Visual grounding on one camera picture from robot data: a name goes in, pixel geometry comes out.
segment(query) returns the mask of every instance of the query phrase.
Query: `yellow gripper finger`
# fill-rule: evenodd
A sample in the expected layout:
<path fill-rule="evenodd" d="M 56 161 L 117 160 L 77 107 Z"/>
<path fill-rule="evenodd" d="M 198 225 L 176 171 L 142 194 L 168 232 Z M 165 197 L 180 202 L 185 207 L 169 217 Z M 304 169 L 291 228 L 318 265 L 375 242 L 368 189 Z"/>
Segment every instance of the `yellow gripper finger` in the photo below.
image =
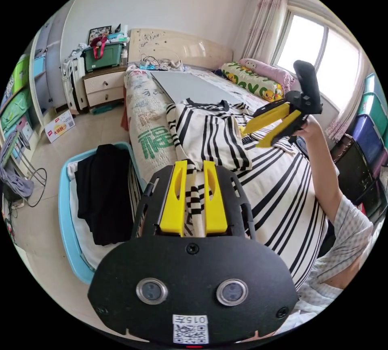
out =
<path fill-rule="evenodd" d="M 228 228 L 217 171 L 212 161 L 203 162 L 205 174 L 205 235 L 223 234 Z M 213 197 L 210 199 L 209 188 Z"/>
<path fill-rule="evenodd" d="M 179 234 L 183 237 L 186 176 L 187 161 L 177 161 L 171 177 L 170 187 L 159 225 L 163 233 Z"/>
<path fill-rule="evenodd" d="M 270 148 L 272 146 L 272 140 L 280 134 L 287 126 L 289 126 L 295 119 L 301 115 L 299 110 L 294 110 L 290 115 L 287 115 L 279 125 L 271 130 L 260 142 L 256 145 L 258 148 Z"/>
<path fill-rule="evenodd" d="M 285 118 L 290 112 L 290 104 L 283 103 L 278 107 L 275 107 L 263 114 L 258 115 L 257 117 L 251 119 L 246 127 L 244 134 L 251 134 L 257 132 L 271 123 L 278 121 L 279 119 Z"/>

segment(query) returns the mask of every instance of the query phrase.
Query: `curtain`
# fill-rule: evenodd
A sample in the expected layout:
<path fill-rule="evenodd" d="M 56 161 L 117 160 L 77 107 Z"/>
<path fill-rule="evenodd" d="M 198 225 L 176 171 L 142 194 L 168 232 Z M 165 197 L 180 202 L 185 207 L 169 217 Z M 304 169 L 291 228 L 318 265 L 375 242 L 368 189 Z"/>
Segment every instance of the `curtain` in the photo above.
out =
<path fill-rule="evenodd" d="M 242 57 L 270 64 L 286 14 L 287 0 L 257 0 Z"/>
<path fill-rule="evenodd" d="M 365 53 L 360 50 L 358 74 L 355 82 L 353 96 L 350 99 L 348 105 L 339 112 L 338 117 L 332 121 L 326 129 L 326 135 L 334 142 L 338 142 L 343 137 L 346 130 L 348 130 L 350 124 L 352 123 L 354 117 L 356 116 L 365 88 L 365 77 L 369 74 L 369 72 L 369 61 Z"/>

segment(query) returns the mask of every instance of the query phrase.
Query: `pink pillow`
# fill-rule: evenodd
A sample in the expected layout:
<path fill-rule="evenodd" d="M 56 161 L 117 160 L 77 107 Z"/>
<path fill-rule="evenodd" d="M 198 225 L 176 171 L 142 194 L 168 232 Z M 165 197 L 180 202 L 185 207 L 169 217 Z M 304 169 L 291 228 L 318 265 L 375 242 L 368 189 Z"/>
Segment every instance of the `pink pillow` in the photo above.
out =
<path fill-rule="evenodd" d="M 291 90 L 295 79 L 284 69 L 270 66 L 269 64 L 254 59 L 241 59 L 239 64 L 252 70 L 255 74 L 269 78 L 282 86 L 283 92 Z"/>

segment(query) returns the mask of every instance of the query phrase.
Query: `hand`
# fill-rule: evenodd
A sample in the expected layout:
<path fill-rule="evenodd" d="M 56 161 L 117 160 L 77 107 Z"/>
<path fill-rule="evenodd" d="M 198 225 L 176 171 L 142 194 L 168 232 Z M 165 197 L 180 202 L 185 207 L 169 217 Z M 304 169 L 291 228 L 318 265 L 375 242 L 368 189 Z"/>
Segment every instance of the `hand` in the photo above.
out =
<path fill-rule="evenodd" d="M 304 140 L 308 140 L 309 138 L 315 136 L 317 133 L 321 132 L 322 128 L 318 121 L 312 115 L 309 115 L 306 122 L 302 125 L 302 129 L 296 131 L 293 135 L 302 137 Z"/>

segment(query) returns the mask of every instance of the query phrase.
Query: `shirt sleeve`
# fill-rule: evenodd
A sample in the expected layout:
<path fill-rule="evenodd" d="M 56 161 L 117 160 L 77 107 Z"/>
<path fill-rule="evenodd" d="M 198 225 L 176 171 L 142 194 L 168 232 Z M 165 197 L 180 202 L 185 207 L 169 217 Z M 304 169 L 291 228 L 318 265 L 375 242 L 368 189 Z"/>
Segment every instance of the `shirt sleeve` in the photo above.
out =
<path fill-rule="evenodd" d="M 373 223 L 343 195 L 334 220 L 334 246 L 314 265 L 318 283 L 342 272 L 360 257 L 372 232 Z"/>

